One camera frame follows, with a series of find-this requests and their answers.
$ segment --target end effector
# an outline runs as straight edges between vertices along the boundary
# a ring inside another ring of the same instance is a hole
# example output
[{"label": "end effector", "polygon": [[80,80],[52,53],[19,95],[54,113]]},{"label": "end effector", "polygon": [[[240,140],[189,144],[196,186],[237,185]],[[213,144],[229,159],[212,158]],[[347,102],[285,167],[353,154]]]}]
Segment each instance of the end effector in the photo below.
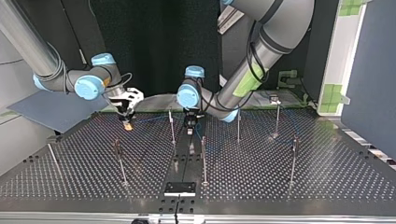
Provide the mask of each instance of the end effector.
[{"label": "end effector", "polygon": [[71,70],[52,80],[34,74],[35,85],[45,91],[74,91],[85,100],[94,100],[104,95],[106,100],[117,108],[119,119],[125,130],[131,131],[134,108],[144,99],[143,92],[136,88],[125,89],[123,85],[132,78],[128,73],[120,75],[113,56],[102,53],[92,57],[93,68],[89,71]]}]

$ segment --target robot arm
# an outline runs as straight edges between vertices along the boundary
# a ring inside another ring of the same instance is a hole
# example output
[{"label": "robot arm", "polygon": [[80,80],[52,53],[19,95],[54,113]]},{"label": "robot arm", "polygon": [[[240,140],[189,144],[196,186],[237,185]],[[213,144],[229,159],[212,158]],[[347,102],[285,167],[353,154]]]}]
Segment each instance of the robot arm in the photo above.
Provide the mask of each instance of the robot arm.
[{"label": "robot arm", "polygon": [[289,54],[303,39],[311,22],[315,0],[222,0],[225,5],[243,11],[262,27],[254,41],[255,58],[242,61],[233,76],[218,93],[212,93],[191,79],[186,70],[186,80],[177,93],[177,101],[184,108],[202,108],[208,114],[231,122],[238,113],[239,104],[259,88],[265,70],[270,69],[283,55]]},{"label": "robot arm", "polygon": [[92,57],[89,71],[68,71],[57,50],[46,43],[15,0],[0,1],[0,30],[34,71],[35,85],[45,91],[74,91],[85,100],[104,94],[119,113],[126,130],[132,130],[134,107],[143,93],[125,90],[122,76],[111,54]]}]

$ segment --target cable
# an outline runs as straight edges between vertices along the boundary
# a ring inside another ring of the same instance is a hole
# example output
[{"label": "cable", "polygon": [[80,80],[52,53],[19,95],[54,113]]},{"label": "cable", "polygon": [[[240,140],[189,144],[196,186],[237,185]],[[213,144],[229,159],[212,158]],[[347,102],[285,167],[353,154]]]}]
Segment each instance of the cable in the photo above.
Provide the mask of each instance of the cable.
[{"label": "cable", "polygon": [[317,105],[317,103],[315,103],[314,98],[312,98],[312,96],[311,96],[311,95],[309,94],[309,92],[306,90],[306,87],[305,87],[305,85],[304,85],[304,83],[303,83],[303,79],[302,79],[301,77],[300,77],[300,81],[301,81],[301,86],[303,87],[304,91],[306,92],[306,94],[308,95],[308,97],[311,98],[312,103],[314,103],[314,106],[315,106],[316,108],[318,108],[318,105]]},{"label": "cable", "polygon": [[[259,81],[261,84],[266,82],[268,80],[268,74],[265,72],[265,68],[262,65],[262,61],[260,60],[259,55],[257,54],[256,49],[254,48],[254,43],[251,41],[252,37],[253,37],[253,32],[254,29],[256,27],[256,21],[253,22],[253,24],[251,25],[248,37],[247,37],[247,65],[250,69],[251,74],[256,78],[257,81]],[[254,57],[254,60],[256,61],[256,63],[259,65],[260,69],[262,70],[262,79],[260,79],[256,72],[253,69],[252,66],[252,61],[251,61],[251,57]]]},{"label": "cable", "polygon": [[217,110],[223,111],[223,112],[233,112],[233,111],[235,111],[235,110],[241,109],[241,108],[248,102],[248,100],[250,99],[250,97],[251,97],[252,94],[253,94],[253,91],[251,91],[251,92],[250,92],[250,95],[249,95],[249,97],[246,99],[246,101],[245,101],[244,103],[242,103],[240,106],[237,106],[236,108],[225,108],[225,107],[224,107],[224,108],[218,108],[218,107],[213,106],[213,105],[211,104],[211,101],[212,101],[212,99],[214,98],[214,97],[213,97],[213,94],[214,94],[214,93],[212,93],[212,96],[210,97],[211,100],[208,102],[208,101],[205,99],[205,97],[202,95],[202,87],[201,87],[201,85],[199,85],[198,81],[195,80],[195,79],[193,79],[193,78],[186,78],[186,79],[189,79],[189,80],[192,80],[192,81],[195,82],[196,86],[198,87],[198,94],[200,95],[201,99],[204,100],[204,102],[206,103],[206,106],[210,106],[210,107],[212,107],[212,108],[214,108],[214,109],[217,109]]},{"label": "cable", "polygon": [[[247,65],[248,65],[248,67],[249,67],[250,73],[256,78],[257,81],[259,81],[259,82],[262,84],[262,83],[268,81],[269,75],[268,75],[268,72],[265,72],[265,68],[264,68],[264,66],[262,65],[262,61],[260,60],[260,57],[259,57],[259,55],[257,54],[256,49],[254,48],[254,43],[251,41],[251,39],[252,39],[252,37],[253,37],[254,29],[255,29],[255,27],[256,27],[256,23],[257,23],[256,21],[253,22],[253,24],[252,24],[252,26],[251,26],[251,28],[250,28],[248,37],[247,37]],[[256,61],[257,64],[258,64],[258,66],[260,67],[260,69],[261,69],[262,72],[263,72],[262,79],[260,79],[260,78],[257,76],[256,72],[255,72],[254,69],[253,69],[252,61],[251,61],[252,56],[254,57],[255,61]],[[212,102],[212,100],[213,100],[214,94],[212,93],[212,96],[210,97],[210,100],[209,100],[209,102],[208,102],[208,101],[203,97],[202,91],[201,91],[201,87],[200,87],[200,86],[199,86],[199,89],[200,89],[200,90],[199,90],[199,93],[200,93],[200,95],[201,95],[201,99],[203,99],[203,100],[205,101],[205,103],[207,104],[205,110],[207,110],[209,107],[212,107],[212,108],[217,109],[217,110],[219,110],[219,111],[233,112],[233,111],[235,111],[235,110],[237,110],[237,109],[241,109],[243,106],[245,106],[245,104],[248,102],[248,100],[249,100],[249,99],[251,98],[251,96],[253,95],[253,91],[251,91],[251,92],[250,92],[250,95],[247,97],[246,101],[245,101],[244,103],[242,103],[241,105],[239,105],[238,107],[236,107],[236,108],[227,108],[226,106],[222,105],[222,104],[219,102],[219,99],[218,99],[219,96],[217,95],[217,96],[216,96],[216,100],[217,100],[219,106],[222,107],[222,108],[218,108],[218,107],[213,106],[212,104],[210,104],[210,103]]]},{"label": "cable", "polygon": [[12,62],[7,62],[7,63],[0,63],[0,65],[11,64],[11,63],[18,63],[18,62],[21,62],[21,61],[23,61],[23,59],[19,59],[19,60],[12,61]]},{"label": "cable", "polygon": [[124,75],[121,76],[121,80],[122,80],[123,77],[126,77],[126,76],[129,76],[129,77],[125,81],[120,82],[120,84],[117,84],[116,86],[112,86],[110,88],[107,88],[107,90],[104,93],[108,93],[108,92],[112,91],[114,88],[116,88],[118,86],[125,85],[127,82],[129,82],[134,77],[134,75],[132,73],[125,73]]}]

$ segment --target gray panel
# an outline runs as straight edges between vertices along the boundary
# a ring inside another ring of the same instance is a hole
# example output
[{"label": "gray panel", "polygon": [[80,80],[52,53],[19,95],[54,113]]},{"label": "gray panel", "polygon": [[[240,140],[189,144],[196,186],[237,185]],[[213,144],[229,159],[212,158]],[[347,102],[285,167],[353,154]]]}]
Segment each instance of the gray panel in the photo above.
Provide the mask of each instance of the gray panel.
[{"label": "gray panel", "polygon": [[39,91],[8,108],[60,133],[65,133],[107,106],[104,98],[86,101],[71,92]]},{"label": "gray panel", "polygon": [[368,3],[346,95],[342,121],[392,158],[395,127],[396,1]]},{"label": "gray panel", "polygon": [[[176,206],[178,214],[196,215],[396,216],[396,173],[390,167],[310,109],[281,111],[280,136],[274,140],[269,135],[275,114],[243,112],[240,145],[236,122],[206,118],[200,135],[205,130],[207,187],[201,185],[198,135],[178,140],[183,160],[174,157],[166,114],[138,114],[130,133],[115,114],[99,115],[55,147],[62,177],[47,150],[2,176],[0,211],[158,214],[159,207],[172,213]],[[175,117],[179,130],[182,119]],[[290,187],[294,133],[301,151]],[[116,137],[126,149],[129,188],[122,186],[112,155]],[[182,146],[186,139],[195,145],[194,154]],[[195,181],[197,196],[164,199],[167,171]]]},{"label": "gray panel", "polygon": [[304,84],[314,100],[318,100],[327,64],[332,31],[339,0],[315,2],[312,30],[304,70]]}]

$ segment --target metal rod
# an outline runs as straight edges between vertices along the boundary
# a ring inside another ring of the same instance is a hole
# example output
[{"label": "metal rod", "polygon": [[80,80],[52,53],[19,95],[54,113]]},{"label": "metal rod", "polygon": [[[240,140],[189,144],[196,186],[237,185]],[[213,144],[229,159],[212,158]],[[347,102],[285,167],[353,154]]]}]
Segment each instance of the metal rod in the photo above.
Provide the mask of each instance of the metal rod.
[{"label": "metal rod", "polygon": [[241,132],[240,132],[241,124],[240,124],[240,122],[241,122],[241,110],[238,110],[238,143],[241,140]]},{"label": "metal rod", "polygon": [[36,74],[49,76],[57,68],[55,53],[15,0],[0,1],[0,30]]},{"label": "metal rod", "polygon": [[172,143],[175,144],[176,140],[175,140],[175,129],[173,126],[173,118],[172,118],[172,112],[171,110],[169,110],[169,122],[171,123],[171,129],[172,129]]},{"label": "metal rod", "polygon": [[291,188],[294,185],[294,170],[295,170],[295,165],[296,165],[296,159],[298,156],[298,151],[300,147],[300,140],[298,136],[295,134],[294,139],[293,139],[293,163],[291,165],[291,174],[290,174],[290,193],[291,193]]},{"label": "metal rod", "polygon": [[127,186],[128,184],[128,180],[126,179],[126,174],[125,174],[125,169],[123,167],[123,163],[122,163],[122,159],[120,159],[120,167],[121,167],[121,171],[122,171],[122,177],[124,180],[124,185]]},{"label": "metal rod", "polygon": [[279,115],[280,115],[280,103],[276,102],[276,126],[275,126],[275,133],[274,137],[279,135],[278,128],[279,128]]},{"label": "metal rod", "polygon": [[51,155],[53,161],[56,164],[58,164],[58,160],[56,160],[55,153],[53,153],[52,145],[50,143],[48,143],[47,146],[49,147],[49,152],[50,152],[50,155]]},{"label": "metal rod", "polygon": [[207,182],[207,176],[206,176],[206,147],[205,147],[205,137],[202,137],[201,140],[201,145],[202,145],[202,161],[204,163],[204,186],[209,185],[209,183]]}]

